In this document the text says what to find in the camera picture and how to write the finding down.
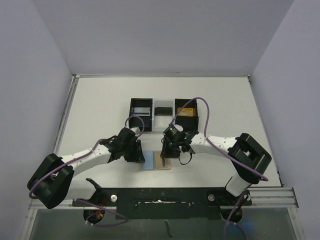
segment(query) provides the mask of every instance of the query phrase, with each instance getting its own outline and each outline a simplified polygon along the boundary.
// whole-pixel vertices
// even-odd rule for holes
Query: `screw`
[[[248,197],[248,199],[247,199],[247,201],[250,201],[251,200],[251,196],[248,194],[245,194],[244,196],[243,196],[243,198],[245,199],[246,197]]]
[[[209,194],[208,199],[209,199],[210,202],[214,201],[215,200],[215,195]]]
[[[117,195],[111,195],[110,199],[111,199],[111,202],[114,203],[118,200],[118,197],[117,197]]]

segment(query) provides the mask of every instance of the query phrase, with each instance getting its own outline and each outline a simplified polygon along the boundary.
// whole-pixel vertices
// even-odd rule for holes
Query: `glass panel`
[[[101,224],[120,222],[106,214]],[[82,209],[39,209],[31,240],[223,240],[224,221],[206,218],[129,220],[114,227],[85,226]],[[239,223],[250,240],[296,240],[286,208],[245,208]],[[238,226],[227,228],[227,240],[245,240]]]

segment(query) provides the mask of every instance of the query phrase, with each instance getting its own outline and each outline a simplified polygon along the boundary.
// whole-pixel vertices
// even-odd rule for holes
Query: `white backdrop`
[[[80,78],[59,149],[69,155],[88,149],[100,138],[117,135],[129,115],[131,98],[174,99],[203,97],[210,106],[208,134],[220,137],[251,134],[270,152],[267,137],[247,78],[223,77],[110,77]],[[207,111],[198,101],[199,131]],[[161,150],[161,134],[143,134],[142,150]],[[183,156],[186,161],[189,155]],[[99,165],[75,177],[92,178],[102,187],[224,187],[236,171],[230,160],[196,154],[191,163],[173,159],[171,170],[141,171],[123,158]],[[265,172],[269,182],[260,187],[279,187],[275,162]]]
[[[252,90],[305,238],[320,225],[320,4],[295,0],[252,74]]]
[[[33,0],[74,74],[251,74],[293,0]]]
[[[17,240],[72,76],[32,0],[0,1],[0,43],[0,239]]]

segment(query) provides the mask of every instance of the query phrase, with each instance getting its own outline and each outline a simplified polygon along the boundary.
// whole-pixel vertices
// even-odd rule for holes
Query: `yellow object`
[[[195,117],[196,116],[196,109],[192,107],[185,107],[182,109],[181,112],[179,112],[178,116],[185,116],[185,117]]]
[[[155,168],[156,169],[162,169],[164,168],[165,166],[163,166],[163,159],[162,157],[160,156],[161,152],[160,151],[156,151],[154,153],[154,156],[155,156],[155,159],[154,159],[154,162],[155,162]]]

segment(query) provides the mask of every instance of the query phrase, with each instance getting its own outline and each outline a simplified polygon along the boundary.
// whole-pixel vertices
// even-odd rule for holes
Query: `gray wall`
[[[320,4],[295,0],[252,75],[283,182],[294,187],[308,240],[320,225]]]
[[[293,0],[33,0],[72,73],[251,74]]]
[[[52,151],[71,74],[31,0],[0,1],[0,239],[19,238],[27,181]]]

